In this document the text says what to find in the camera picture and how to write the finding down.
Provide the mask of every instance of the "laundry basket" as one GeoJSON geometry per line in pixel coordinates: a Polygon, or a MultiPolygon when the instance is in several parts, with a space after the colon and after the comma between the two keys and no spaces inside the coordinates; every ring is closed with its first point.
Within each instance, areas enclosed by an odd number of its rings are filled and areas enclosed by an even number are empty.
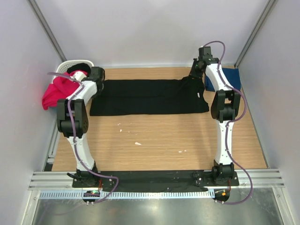
{"type": "Polygon", "coordinates": [[[65,62],[61,63],[57,67],[56,72],[60,73],[60,74],[63,74],[63,73],[65,73],[67,71],[68,68],[70,68],[71,66],[76,65],[78,63],[86,63],[90,67],[94,66],[94,64],[91,61],[89,61],[89,60],[68,60],[68,61],[65,61],[65,62]]]}

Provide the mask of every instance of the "wooden surface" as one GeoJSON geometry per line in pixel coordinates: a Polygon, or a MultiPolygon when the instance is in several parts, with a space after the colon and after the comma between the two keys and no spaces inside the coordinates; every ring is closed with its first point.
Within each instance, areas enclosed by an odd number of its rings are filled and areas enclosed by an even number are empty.
{"type": "MultiPolygon", "coordinates": [[[[190,68],[106,69],[106,79],[181,79],[190,68]]],[[[211,106],[215,93],[205,91],[211,106]]],[[[240,113],[244,102],[241,100],[240,113]]],[[[210,112],[89,117],[88,143],[101,171],[211,169],[217,150],[210,112]]],[[[245,168],[266,168],[249,112],[233,126],[232,155],[245,168]]],[[[75,171],[70,144],[60,137],[53,171],[75,171]]]]}

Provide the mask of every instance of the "metal frame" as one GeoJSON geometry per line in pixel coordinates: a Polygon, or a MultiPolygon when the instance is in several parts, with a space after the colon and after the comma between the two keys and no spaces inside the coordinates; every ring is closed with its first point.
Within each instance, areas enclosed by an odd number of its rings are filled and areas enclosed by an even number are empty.
{"type": "MultiPolygon", "coordinates": [[[[278,169],[249,169],[254,188],[284,188],[278,169]]],[[[232,188],[249,188],[247,175],[242,170],[236,170],[240,186],[232,188]]],[[[73,179],[67,176],[67,172],[34,172],[28,190],[81,190],[72,187],[73,179]]]]}
{"type": "Polygon", "coordinates": [[[38,206],[40,191],[31,191],[22,225],[31,225],[38,206]]]}
{"type": "Polygon", "coordinates": [[[284,224],[299,224],[299,221],[296,221],[296,218],[294,218],[291,213],[286,189],[274,187],[273,192],[284,224]]]}
{"type": "Polygon", "coordinates": [[[261,30],[261,28],[263,27],[264,23],[266,22],[267,18],[270,15],[270,12],[272,11],[272,9],[275,7],[276,3],[278,0],[269,0],[268,3],[266,4],[265,8],[263,9],[260,17],[258,18],[258,21],[255,25],[255,27],[253,28],[246,44],[243,47],[243,50],[241,51],[236,63],[234,64],[234,66],[236,68],[238,68],[242,62],[242,60],[244,59],[246,53],[248,52],[250,46],[252,45],[254,39],[256,38],[256,36],[258,35],[259,31],[261,30]]]}
{"type": "Polygon", "coordinates": [[[49,147],[48,147],[48,153],[47,153],[47,157],[45,159],[43,171],[51,171],[52,170],[59,139],[60,139],[60,133],[58,132],[57,120],[55,118],[54,126],[52,129],[52,134],[51,134],[51,139],[50,139],[50,143],[49,143],[49,147]]]}
{"type": "Polygon", "coordinates": [[[61,61],[62,62],[67,61],[67,58],[66,58],[64,52],[62,51],[55,36],[53,35],[46,19],[44,18],[44,15],[41,12],[40,8],[38,7],[38,4],[36,3],[36,1],[35,0],[27,0],[27,2],[29,3],[33,13],[36,15],[37,20],[40,22],[42,28],[44,29],[45,34],[48,36],[51,44],[53,45],[53,48],[55,49],[56,53],[60,57],[61,61]]]}

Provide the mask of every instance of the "pink cloth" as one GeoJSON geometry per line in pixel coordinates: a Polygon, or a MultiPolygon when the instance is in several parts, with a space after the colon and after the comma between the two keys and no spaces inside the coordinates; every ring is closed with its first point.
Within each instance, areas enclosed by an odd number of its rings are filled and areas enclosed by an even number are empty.
{"type": "MultiPolygon", "coordinates": [[[[77,71],[74,71],[70,74],[67,72],[64,73],[64,75],[67,76],[73,76],[74,73],[77,71]]],[[[73,82],[67,78],[64,77],[56,77],[53,80],[53,83],[49,84],[43,98],[42,98],[42,105],[45,110],[48,109],[48,107],[56,107],[57,101],[62,98],[67,98],[71,94],[76,91],[76,89],[79,87],[79,83],[73,82]]]]}

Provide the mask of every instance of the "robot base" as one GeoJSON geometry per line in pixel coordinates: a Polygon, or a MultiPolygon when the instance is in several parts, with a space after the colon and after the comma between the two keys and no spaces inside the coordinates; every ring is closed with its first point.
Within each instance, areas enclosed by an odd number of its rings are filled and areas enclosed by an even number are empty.
{"type": "MultiPolygon", "coordinates": [[[[98,169],[96,166],[96,162],[94,163],[94,167],[92,169],[93,172],[98,173],[98,169]]],[[[73,178],[73,188],[97,188],[99,187],[99,181],[100,178],[91,174],[88,171],[80,171],[76,170],[76,173],[70,174],[67,173],[67,175],[71,178],[73,178]]]]}
{"type": "Polygon", "coordinates": [[[197,171],[193,174],[195,184],[200,188],[214,187],[215,200],[226,202],[230,196],[230,190],[224,188],[216,188],[217,186],[232,187],[240,185],[238,175],[234,171],[234,165],[217,164],[214,161],[214,166],[211,172],[197,171]]]}

